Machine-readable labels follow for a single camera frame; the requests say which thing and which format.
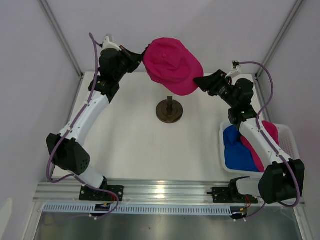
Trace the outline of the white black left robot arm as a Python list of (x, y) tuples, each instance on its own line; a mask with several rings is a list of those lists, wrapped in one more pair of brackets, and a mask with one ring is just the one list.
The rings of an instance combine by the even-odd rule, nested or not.
[(108, 194), (106, 178), (90, 164), (90, 155), (83, 145), (97, 118), (119, 91), (121, 79), (140, 66), (145, 54), (131, 52), (123, 46), (106, 46), (94, 54), (95, 72), (83, 103), (59, 133), (51, 133), (46, 139), (49, 151), (46, 177), (50, 183), (66, 179), (65, 176), (52, 178), (51, 166), (57, 166), (68, 172), (67, 177), (74, 177), (90, 188), (90, 194), (100, 201)]

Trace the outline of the cream mannequin head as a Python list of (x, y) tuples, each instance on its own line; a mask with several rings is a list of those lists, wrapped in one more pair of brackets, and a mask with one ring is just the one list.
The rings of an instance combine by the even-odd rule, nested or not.
[(159, 102), (156, 106), (157, 118), (165, 124), (174, 124), (178, 122), (184, 113), (183, 106), (174, 99), (175, 94), (160, 84), (160, 89), (166, 96), (165, 100)]

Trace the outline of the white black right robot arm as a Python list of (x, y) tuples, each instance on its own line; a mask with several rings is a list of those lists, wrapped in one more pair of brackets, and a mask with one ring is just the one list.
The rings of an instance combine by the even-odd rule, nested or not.
[[(245, 137), (260, 158), (264, 172), (259, 176), (245, 176), (235, 180), (228, 189), (233, 202), (246, 195), (261, 197), (267, 204), (279, 203), (295, 207), (302, 196), (305, 165), (300, 159), (292, 159), (271, 137), (252, 106), (254, 83), (246, 78), (231, 83), (229, 74), (218, 70), (193, 81), (209, 96), (219, 96), (229, 105), (228, 119)], [(291, 205), (286, 201), (295, 200)]]

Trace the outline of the pink cap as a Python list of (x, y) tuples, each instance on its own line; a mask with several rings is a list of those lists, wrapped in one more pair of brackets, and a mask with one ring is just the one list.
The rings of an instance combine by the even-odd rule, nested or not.
[[(277, 127), (273, 123), (265, 120), (262, 121), (262, 124), (272, 139), (279, 145), (279, 132)], [(251, 143), (242, 135), (240, 136), (240, 141), (250, 151), (255, 167), (257, 168), (256, 171), (263, 173), (265, 171), (265, 167)]]
[(150, 79), (175, 95), (188, 96), (197, 90), (195, 78), (204, 76), (198, 59), (175, 38), (155, 39), (147, 47), (143, 64)]

